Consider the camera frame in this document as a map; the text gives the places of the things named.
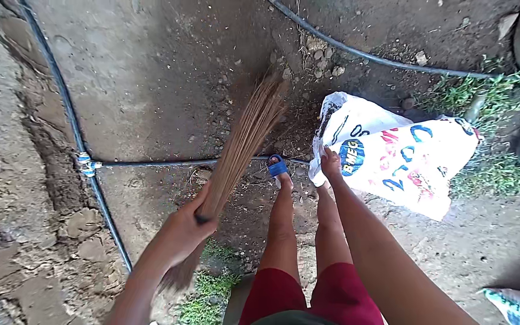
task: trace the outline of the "hand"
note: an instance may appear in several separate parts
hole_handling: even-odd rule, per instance
[[[328,147],[324,147],[324,152],[326,152],[328,157],[320,157],[322,173],[331,180],[336,176],[340,176],[340,157]]]
[[[204,185],[192,202],[168,216],[142,257],[148,255],[146,259],[165,259],[168,262],[166,266],[170,268],[185,260],[200,242],[215,232],[218,218],[199,225],[194,217],[194,213],[206,199],[209,184]]]

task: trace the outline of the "black hose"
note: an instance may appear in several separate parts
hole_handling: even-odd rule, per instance
[[[413,65],[408,63],[396,62],[387,60],[385,58],[380,58],[375,55],[366,53],[364,51],[357,50],[356,48],[351,48],[335,39],[324,35],[321,31],[312,27],[312,25],[308,24],[308,22],[304,18],[300,18],[297,14],[292,12],[288,7],[283,5],[279,0],[269,0],[275,7],[278,8],[279,11],[282,11],[286,15],[286,17],[292,19],[296,24],[299,24],[302,28],[306,29],[308,32],[312,33],[314,36],[322,39],[323,41],[328,42],[332,46],[336,48],[340,48],[346,52],[352,53],[354,55],[358,55],[360,57],[364,57],[369,59],[372,62],[376,62],[379,64],[387,65],[389,67],[404,69],[404,70],[415,70],[426,73],[434,73],[438,75],[448,75],[448,76],[457,76],[457,77],[468,77],[468,78],[478,78],[478,79],[495,79],[498,77],[502,77],[510,80],[520,80],[520,76],[504,76],[497,75],[491,73],[478,73],[478,72],[465,72],[465,71],[457,71],[457,70],[448,70],[448,69],[439,69],[439,68],[431,68],[431,67],[421,67],[420,65]]]
[[[252,160],[268,160],[270,156],[255,156]],[[286,159],[297,164],[310,165],[309,161],[300,159]],[[139,161],[139,162],[102,162],[104,167],[166,167],[166,166],[194,166],[194,165],[211,165],[218,162],[218,159],[203,160],[183,160],[183,161]]]
[[[79,152],[81,153],[85,152],[85,146],[82,139],[82,131],[80,129],[79,123],[77,122],[76,114],[73,109],[73,103],[71,97],[69,96],[68,87],[65,85],[65,82],[61,75],[60,68],[57,66],[57,63],[55,62],[55,58],[53,56],[53,53],[51,52],[51,49],[49,48],[49,45],[47,44],[45,36],[43,36],[43,32],[41,31],[37,21],[33,17],[31,7],[29,6],[29,4],[27,4],[26,0],[19,0],[19,3],[21,5],[23,15],[27,19],[27,23],[31,27],[31,31],[33,32],[33,34],[35,35],[35,39],[39,43],[39,47],[42,51],[42,54],[45,57],[47,65],[49,66],[51,74],[53,75],[53,78],[55,80],[55,84],[60,90],[61,99],[63,100],[63,106],[65,107],[65,114],[68,116],[69,124],[72,127],[73,136],[77,145],[77,150],[79,150]],[[112,233],[112,238],[116,243],[121,258],[124,260],[125,267],[128,269],[128,272],[132,272],[132,262],[130,261],[128,253],[125,250],[124,243],[121,241],[121,238],[119,237],[116,225],[113,222],[112,215],[110,214],[110,211],[107,208],[104,196],[99,187],[98,180],[95,176],[91,176],[89,179],[91,188],[95,194],[95,199],[97,200],[97,204],[99,205],[99,209],[101,210],[104,216],[108,229]]]

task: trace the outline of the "mud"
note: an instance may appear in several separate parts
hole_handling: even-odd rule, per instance
[[[519,8],[516,0],[285,3],[336,39],[386,58],[416,63],[416,54],[424,51],[428,65],[449,69],[476,69],[484,54],[505,57],[506,69],[512,64],[509,37],[497,41],[496,23]],[[301,159],[312,158],[326,94],[346,91],[392,109],[439,79],[330,53],[260,0],[52,0],[32,6],[69,87],[89,152],[104,161],[219,155],[269,66],[289,77],[292,89],[285,117],[258,153]],[[122,289],[125,269],[86,180],[74,170],[71,130],[34,44],[16,4],[1,0],[0,323],[98,324]],[[322,58],[314,60],[319,47],[322,67],[317,65]],[[335,67],[344,73],[332,76]],[[332,78],[316,78],[319,70]],[[302,285],[309,294],[315,282],[317,196],[306,167],[289,167]],[[209,168],[98,172],[133,262],[168,214],[197,193],[198,175]],[[255,270],[262,255],[275,197],[265,162],[252,162],[214,234],[238,251],[246,271]],[[376,197],[364,200],[477,321],[502,321],[475,292],[484,286],[520,289],[520,196],[454,202],[442,223]],[[157,297],[152,318],[174,323],[178,299]]]

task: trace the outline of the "white sack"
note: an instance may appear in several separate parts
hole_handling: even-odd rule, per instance
[[[415,123],[373,102],[334,92],[320,112],[308,176],[326,181],[319,148],[341,158],[344,180],[355,190],[381,196],[440,221],[448,212],[449,181],[465,166],[478,145],[477,131],[459,118]]]

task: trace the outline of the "blue sandal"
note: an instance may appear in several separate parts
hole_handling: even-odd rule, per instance
[[[280,155],[278,155],[278,154],[273,154],[272,156],[270,156],[270,158],[268,159],[268,164],[270,164],[272,158],[274,158],[274,157],[278,158],[279,162],[277,162],[273,165],[268,165],[268,171],[270,172],[270,175],[272,176],[272,178],[274,178],[276,180],[276,186],[278,188],[280,188],[280,180],[278,180],[278,178],[276,178],[276,176],[283,174],[283,173],[288,173],[288,167],[286,166],[284,159],[282,159],[282,157],[280,157]]]

